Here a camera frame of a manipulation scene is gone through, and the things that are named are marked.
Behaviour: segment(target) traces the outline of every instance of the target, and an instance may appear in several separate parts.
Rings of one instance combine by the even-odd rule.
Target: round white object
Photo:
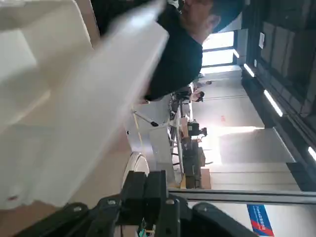
[[[133,152],[131,154],[124,171],[122,187],[125,183],[125,179],[127,178],[129,171],[131,170],[136,172],[144,172],[146,175],[149,174],[149,167],[146,157],[140,152]]]

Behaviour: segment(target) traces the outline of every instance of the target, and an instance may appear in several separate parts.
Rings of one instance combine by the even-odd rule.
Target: bright window light
[[[239,53],[235,49],[233,50],[233,53],[237,58],[239,58]]]
[[[237,134],[237,133],[251,133],[259,129],[264,129],[263,127],[226,127],[210,125],[207,130],[212,131],[207,137],[202,139],[202,142],[198,144],[202,147],[205,154],[206,163],[213,162],[213,164],[222,164],[222,157],[220,152],[220,139],[224,135]]]
[[[269,100],[269,102],[271,103],[271,105],[273,106],[273,108],[275,109],[275,111],[277,112],[277,114],[282,117],[283,116],[283,112],[282,110],[279,108],[279,106],[276,104],[276,102],[274,101],[274,99],[272,98],[272,96],[269,94],[269,92],[267,90],[265,90],[264,92],[266,98]]]
[[[234,32],[210,34],[203,43],[203,50],[231,47],[234,45]]]
[[[314,160],[316,160],[316,152],[313,150],[313,148],[309,147],[308,152],[311,154]]]
[[[247,70],[247,72],[249,72],[249,74],[254,78],[255,74],[254,72],[250,69],[250,67],[247,64],[243,65],[245,67],[245,69]]]
[[[202,66],[212,66],[233,62],[233,49],[203,53]]]

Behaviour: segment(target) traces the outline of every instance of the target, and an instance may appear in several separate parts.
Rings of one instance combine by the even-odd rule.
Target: white panel
[[[233,50],[226,49],[220,51],[204,52],[202,66],[211,66],[233,62]]]
[[[276,237],[316,236],[314,205],[265,205]]]
[[[273,129],[220,137],[223,163],[294,162]]]
[[[238,31],[237,52],[239,58],[237,64],[243,65],[247,60],[247,45],[248,45],[248,29],[242,29]]]
[[[300,191],[297,184],[212,184],[213,190]]]
[[[211,173],[289,172],[286,163],[212,164],[209,169]]]
[[[212,184],[296,184],[290,172],[211,173]]]
[[[193,116],[202,127],[264,127],[248,97],[206,99],[203,103],[193,103]]]
[[[0,130],[0,208],[35,199],[63,206],[116,138],[158,63],[168,38],[155,22],[164,2],[152,1],[122,16],[96,50],[74,0],[3,3],[13,5],[0,14],[0,74],[5,77],[0,115],[6,116],[0,128],[9,127]],[[17,24],[7,26],[3,15],[15,17]],[[33,65],[43,78],[32,74]]]
[[[204,101],[247,96],[246,91],[241,86],[240,78],[213,81],[211,85],[204,86],[202,90],[205,92]]]

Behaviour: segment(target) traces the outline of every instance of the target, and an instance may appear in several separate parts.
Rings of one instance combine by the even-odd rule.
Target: metal stand
[[[133,113],[134,113],[136,116],[140,117],[141,119],[145,120],[146,122],[150,123],[153,127],[158,127],[158,126],[159,126],[158,123],[156,123],[155,121],[151,120],[151,119],[148,118],[147,116],[145,116],[145,115],[139,113],[138,111],[133,111]]]
[[[187,201],[261,203],[270,205],[316,204],[316,193],[311,192],[265,192],[204,189],[170,189],[169,192],[173,195],[185,198]]]

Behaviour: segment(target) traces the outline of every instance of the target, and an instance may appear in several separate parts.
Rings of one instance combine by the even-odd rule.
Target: window
[[[226,64],[233,62],[233,49],[204,52],[202,66],[212,66],[217,64]]]
[[[234,45],[234,32],[210,34],[203,43],[203,50],[232,47]]]
[[[208,36],[203,43],[203,67],[233,63],[234,34],[234,31],[231,31]]]

